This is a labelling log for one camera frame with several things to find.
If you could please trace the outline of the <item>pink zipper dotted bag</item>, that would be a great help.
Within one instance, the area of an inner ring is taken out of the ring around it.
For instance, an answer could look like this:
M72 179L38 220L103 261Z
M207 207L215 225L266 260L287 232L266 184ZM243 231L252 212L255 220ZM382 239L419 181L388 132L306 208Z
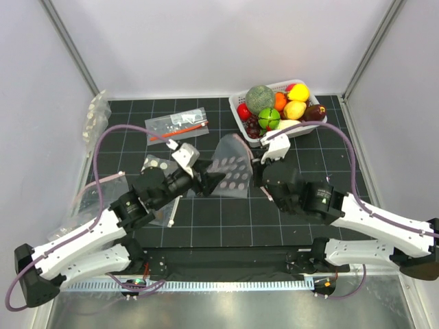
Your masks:
M226 174L211 195L245 198L252 177L252 152L239 135L228 134L221 138L213 157L209 159L214 161L214 167L217 167L219 172ZM178 182L178 170L173 176ZM189 190L188 195L196 194Z

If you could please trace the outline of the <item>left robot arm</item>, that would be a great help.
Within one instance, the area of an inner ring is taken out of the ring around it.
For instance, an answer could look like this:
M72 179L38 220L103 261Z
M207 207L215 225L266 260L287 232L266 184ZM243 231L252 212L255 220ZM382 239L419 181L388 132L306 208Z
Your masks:
M44 245L24 243L14 251L16 278L24 307L36 308L54 299L64 287L103 273L127 271L138 274L145 257L129 233L155 218L155 211L192 190L209 196L226 177L210 160L199 159L177 166L170 174L160 167L144 168L109 207L100 206L96 218Z

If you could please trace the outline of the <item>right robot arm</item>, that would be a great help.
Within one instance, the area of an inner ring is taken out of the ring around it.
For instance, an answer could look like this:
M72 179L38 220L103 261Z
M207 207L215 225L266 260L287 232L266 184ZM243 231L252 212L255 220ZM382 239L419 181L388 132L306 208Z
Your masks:
M351 263L397 267L411 278L438 279L438 220L417 221L366 203L327 182L304 180L286 159L251 162L253 180L281 212L370 236L345 242L319 238L309 264L316 271Z

